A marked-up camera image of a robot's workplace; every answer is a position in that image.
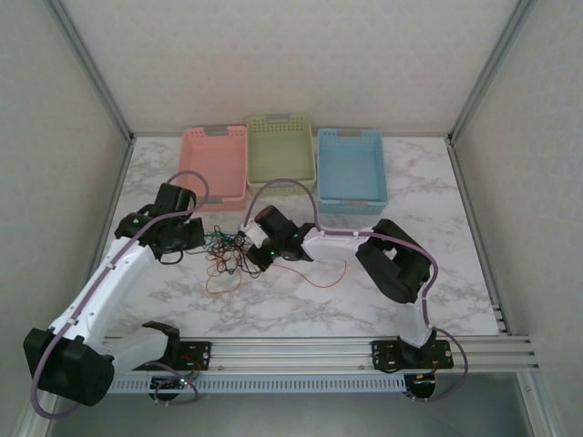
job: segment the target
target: plastic basket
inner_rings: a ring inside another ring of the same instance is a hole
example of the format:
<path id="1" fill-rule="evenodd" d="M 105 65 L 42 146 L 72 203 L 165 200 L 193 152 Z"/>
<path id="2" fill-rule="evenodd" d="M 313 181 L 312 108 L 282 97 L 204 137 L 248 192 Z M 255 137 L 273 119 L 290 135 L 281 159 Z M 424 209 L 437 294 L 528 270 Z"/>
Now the plastic basket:
<path id="1" fill-rule="evenodd" d="M 389 195 L 380 131 L 318 131 L 318 200 L 323 213 L 380 214 L 383 211 Z"/>
<path id="2" fill-rule="evenodd" d="M 201 211 L 245 209 L 247 128 L 245 126 L 192 127 L 184 131 L 179 171 L 196 170 L 209 181 L 209 201 Z M 181 176 L 178 185 L 204 196 L 198 178 Z"/>
<path id="3" fill-rule="evenodd" d="M 300 181 L 309 190 L 316 182 L 312 148 L 312 128 L 306 114 L 275 114 L 247 118 L 249 171 L 247 183 L 252 194 L 275 178 Z M 263 191 L 266 195 L 302 194 L 294 185 L 280 184 Z"/>

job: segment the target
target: black plastic bracket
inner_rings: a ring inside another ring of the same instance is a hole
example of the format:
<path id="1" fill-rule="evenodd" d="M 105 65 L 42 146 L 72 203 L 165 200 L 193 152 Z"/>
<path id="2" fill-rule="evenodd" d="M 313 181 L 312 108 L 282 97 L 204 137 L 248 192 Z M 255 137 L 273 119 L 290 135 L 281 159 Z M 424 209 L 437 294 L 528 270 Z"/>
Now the black plastic bracket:
<path id="1" fill-rule="evenodd" d="M 210 363 L 210 341 L 181 341 L 178 347 L 178 356 L 173 364 L 169 364 L 176 371 L 207 371 Z M 137 371 L 159 371 L 154 366 L 139 366 Z"/>
<path id="2" fill-rule="evenodd" d="M 447 340 L 428 341 L 422 348 L 414 348 L 404 341 L 375 340 L 373 366 L 378 371 L 393 373 L 406 370 L 453 369 L 454 360 Z"/>

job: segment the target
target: green basket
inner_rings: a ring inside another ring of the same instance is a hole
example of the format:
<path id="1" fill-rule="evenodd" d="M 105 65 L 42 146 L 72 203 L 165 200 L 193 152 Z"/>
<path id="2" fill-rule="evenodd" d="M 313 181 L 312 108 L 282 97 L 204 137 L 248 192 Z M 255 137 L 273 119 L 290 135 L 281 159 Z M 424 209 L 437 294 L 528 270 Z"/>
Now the green basket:
<path id="1" fill-rule="evenodd" d="M 316 164 L 307 114 L 247 117 L 247 135 L 247 185 L 251 194 L 277 178 L 296 179 L 309 190 L 314 189 Z M 303 190 L 292 184 L 278 184 L 261 194 L 290 196 L 303 194 Z"/>

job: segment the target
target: white marble table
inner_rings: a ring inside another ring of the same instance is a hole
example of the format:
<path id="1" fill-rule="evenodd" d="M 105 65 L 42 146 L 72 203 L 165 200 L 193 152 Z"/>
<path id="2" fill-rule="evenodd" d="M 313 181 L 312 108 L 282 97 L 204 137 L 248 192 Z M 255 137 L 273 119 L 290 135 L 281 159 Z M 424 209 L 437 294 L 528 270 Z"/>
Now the white marble table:
<path id="1" fill-rule="evenodd" d="M 119 198 L 114 227 L 126 214 L 151 203 L 176 171 L 181 139 L 139 138 Z M 496 320 L 454 173 L 441 138 L 386 138 L 390 218 L 436 258 L 440 274 L 429 296 L 432 323 L 457 335 L 498 334 Z M 312 221 L 305 196 L 260 199 L 254 213 L 277 206 L 296 224 Z M 201 213 L 205 229 L 219 224 L 235 231 L 244 211 Z M 376 216 L 322 215 L 328 228 L 372 226 Z M 317 284 L 339 278 L 343 264 L 286 263 Z M 205 291 L 204 255 L 185 256 L 176 266 L 156 264 L 130 292 L 117 312 L 109 336 L 130 333 L 148 320 L 169 323 L 188 337 L 351 337 L 395 335 L 394 305 L 356 261 L 343 280 L 317 289 L 285 269 L 269 269 L 258 279 L 243 276 L 231 294 Z M 225 290 L 238 278 L 223 275 L 210 283 Z"/>

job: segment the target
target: white wall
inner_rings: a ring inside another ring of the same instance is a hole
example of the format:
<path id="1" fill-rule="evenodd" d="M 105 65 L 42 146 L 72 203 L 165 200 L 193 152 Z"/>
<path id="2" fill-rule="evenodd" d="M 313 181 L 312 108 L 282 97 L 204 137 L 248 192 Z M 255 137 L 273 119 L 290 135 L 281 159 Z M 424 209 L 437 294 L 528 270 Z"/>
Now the white wall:
<path id="1" fill-rule="evenodd" d="M 583 435 L 583 2 L 538 2 L 457 149 L 507 309 Z"/>
<path id="2" fill-rule="evenodd" d="M 79 290 L 124 145 L 39 0 L 0 0 L 0 435 L 31 378 L 22 341 Z"/>
<path id="3" fill-rule="evenodd" d="M 66 0 L 134 131 L 308 112 L 446 133 L 516 0 Z"/>

